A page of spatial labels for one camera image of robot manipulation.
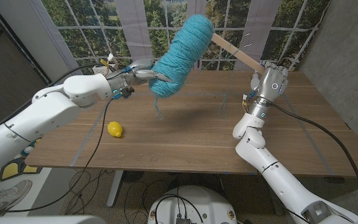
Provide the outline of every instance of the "tabletop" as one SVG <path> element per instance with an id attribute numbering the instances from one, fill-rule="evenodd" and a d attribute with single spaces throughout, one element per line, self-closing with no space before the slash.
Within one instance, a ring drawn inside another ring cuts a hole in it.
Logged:
<path id="1" fill-rule="evenodd" d="M 233 127 L 242 118 L 242 95 L 250 93 L 252 73 L 192 71 L 176 95 L 159 98 L 163 119 L 156 118 L 155 95 L 148 85 L 134 86 L 127 100 L 113 100 L 106 113 L 100 145 L 89 168 L 168 172 L 254 174 L 256 169 L 235 150 Z M 358 166 L 358 137 L 300 72 L 288 73 L 282 108 L 333 132 Z M 102 127 L 107 100 L 83 111 L 74 122 L 45 135 L 25 160 L 36 167 L 84 167 Z M 115 138 L 107 124 L 117 121 Z M 294 175 L 354 177 L 339 145 L 318 128 L 270 108 L 262 128 L 266 148 Z"/>

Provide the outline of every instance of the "wooden stick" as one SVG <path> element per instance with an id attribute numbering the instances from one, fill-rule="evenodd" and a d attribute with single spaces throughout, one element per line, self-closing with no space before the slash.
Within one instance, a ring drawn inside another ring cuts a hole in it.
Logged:
<path id="1" fill-rule="evenodd" d="M 241 62 L 244 62 L 249 67 L 258 71 L 260 74 L 263 74 L 265 72 L 264 67 L 259 65 L 259 63 L 257 61 L 252 59 L 250 56 L 248 56 L 246 53 L 242 52 L 241 50 L 238 50 L 237 47 L 230 44 L 227 40 L 223 39 L 221 36 L 214 34 L 212 36 L 212 41 L 215 44 L 218 44 L 219 46 L 221 46 L 227 52 L 233 54 L 233 56 L 238 58 Z"/>

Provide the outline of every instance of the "shoe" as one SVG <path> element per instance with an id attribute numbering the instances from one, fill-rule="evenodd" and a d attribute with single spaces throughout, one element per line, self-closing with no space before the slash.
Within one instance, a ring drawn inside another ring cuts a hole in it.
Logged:
<path id="1" fill-rule="evenodd" d="M 32 182 L 23 180 L 10 189 L 0 192 L 0 210 L 8 210 L 17 205 L 29 193 Z"/>

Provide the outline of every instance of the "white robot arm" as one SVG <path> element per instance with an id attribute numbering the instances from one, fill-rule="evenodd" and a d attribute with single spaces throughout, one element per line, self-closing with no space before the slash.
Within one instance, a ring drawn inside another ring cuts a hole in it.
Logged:
<path id="1" fill-rule="evenodd" d="M 236 146 L 236 152 L 263 175 L 287 209 L 310 223 L 357 222 L 357 215 L 312 194 L 302 186 L 266 149 L 265 139 L 259 129 L 264 125 L 269 103 L 273 103 L 287 87 L 288 70 L 270 62 L 264 62 L 264 67 L 266 71 L 256 88 L 256 99 L 233 130 L 233 137 L 241 139 Z M 296 223 L 305 223 L 294 214 L 291 215 Z"/>
<path id="2" fill-rule="evenodd" d="M 29 107 L 0 125 L 0 167 L 32 141 L 69 124 L 81 110 L 92 108 L 97 101 L 96 95 L 102 100 L 128 98 L 134 92 L 130 86 L 146 83 L 152 78 L 172 82 L 151 70 L 153 66 L 153 60 L 142 59 L 106 76 L 73 76 L 61 85 L 38 91 Z"/>

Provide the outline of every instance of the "yarn skein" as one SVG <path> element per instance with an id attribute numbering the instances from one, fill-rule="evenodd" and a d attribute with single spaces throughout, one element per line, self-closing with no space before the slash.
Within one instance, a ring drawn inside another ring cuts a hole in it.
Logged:
<path id="1" fill-rule="evenodd" d="M 203 15 L 192 15 L 177 32 L 168 52 L 152 70 L 171 78 L 173 83 L 153 79 L 150 90 L 161 98 L 172 96 L 185 84 L 194 63 L 204 54 L 212 40 L 212 22 Z"/>

